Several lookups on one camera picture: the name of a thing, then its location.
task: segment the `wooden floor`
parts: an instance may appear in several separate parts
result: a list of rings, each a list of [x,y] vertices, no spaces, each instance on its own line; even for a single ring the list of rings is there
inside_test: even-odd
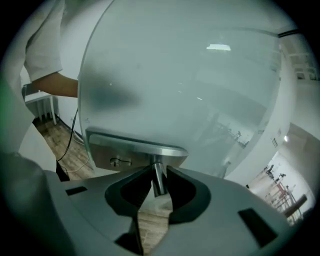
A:
[[[57,125],[54,125],[51,120],[35,121],[34,125],[46,140],[55,157],[59,159],[67,148],[70,129],[59,119],[57,119]],[[86,163],[87,160],[88,154],[85,147],[76,142],[73,137],[69,150],[59,163],[64,170],[68,171],[71,180],[81,180],[95,177],[90,162]],[[159,243],[168,231],[169,213],[169,211],[163,211],[161,215],[147,211],[138,213],[140,237],[145,255],[150,253],[150,250]]]

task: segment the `ceiling light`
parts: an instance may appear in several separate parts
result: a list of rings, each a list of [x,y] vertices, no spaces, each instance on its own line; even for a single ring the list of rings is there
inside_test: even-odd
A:
[[[226,44],[210,44],[207,50],[231,51],[230,46]]]

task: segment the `white table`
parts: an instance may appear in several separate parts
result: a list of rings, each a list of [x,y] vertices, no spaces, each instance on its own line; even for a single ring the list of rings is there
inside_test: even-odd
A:
[[[25,96],[24,102],[25,102],[25,104],[30,104],[32,102],[36,102],[38,115],[39,115],[40,121],[42,121],[42,111],[41,111],[40,101],[42,101],[44,117],[46,118],[47,114],[48,114],[47,108],[46,108],[46,99],[48,99],[48,98],[50,100],[50,107],[51,107],[51,112],[49,114],[50,114],[50,117],[53,118],[54,125],[56,125],[57,122],[56,122],[55,109],[54,109],[54,99],[51,94],[46,93],[44,91],[39,91],[39,92]]]

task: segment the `black rectangular cutout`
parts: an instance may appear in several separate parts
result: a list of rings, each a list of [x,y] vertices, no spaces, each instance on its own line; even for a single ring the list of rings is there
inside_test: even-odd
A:
[[[68,196],[81,193],[83,191],[86,191],[87,189],[84,186],[78,186],[75,188],[67,189],[65,192]]]
[[[243,219],[260,247],[264,247],[277,237],[277,234],[252,208],[240,210],[238,214],[241,219]]]

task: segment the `glass dome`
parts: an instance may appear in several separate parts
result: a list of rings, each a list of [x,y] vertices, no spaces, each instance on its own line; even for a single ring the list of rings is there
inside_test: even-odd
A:
[[[94,127],[181,147],[180,167],[224,177],[266,122],[279,69],[260,1],[114,0],[79,76],[86,148]]]

